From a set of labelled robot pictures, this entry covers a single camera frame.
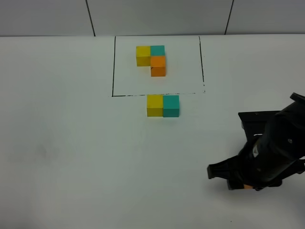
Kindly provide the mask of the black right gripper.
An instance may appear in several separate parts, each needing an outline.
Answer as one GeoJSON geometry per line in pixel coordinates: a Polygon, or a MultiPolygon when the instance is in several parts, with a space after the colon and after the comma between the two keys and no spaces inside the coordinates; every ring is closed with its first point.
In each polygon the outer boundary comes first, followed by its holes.
{"type": "Polygon", "coordinates": [[[279,187],[284,179],[304,171],[303,159],[261,140],[250,148],[245,145],[238,156],[207,167],[208,178],[228,179],[229,190],[244,189],[244,184],[256,191],[279,187]]]}

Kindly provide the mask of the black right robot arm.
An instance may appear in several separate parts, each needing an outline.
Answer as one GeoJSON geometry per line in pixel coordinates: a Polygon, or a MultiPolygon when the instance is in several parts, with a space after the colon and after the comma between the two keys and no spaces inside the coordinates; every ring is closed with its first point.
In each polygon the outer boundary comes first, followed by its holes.
{"type": "Polygon", "coordinates": [[[208,178],[225,179],[229,190],[279,187],[305,171],[305,98],[281,111],[240,112],[247,142],[238,155],[207,167],[208,178]]]}

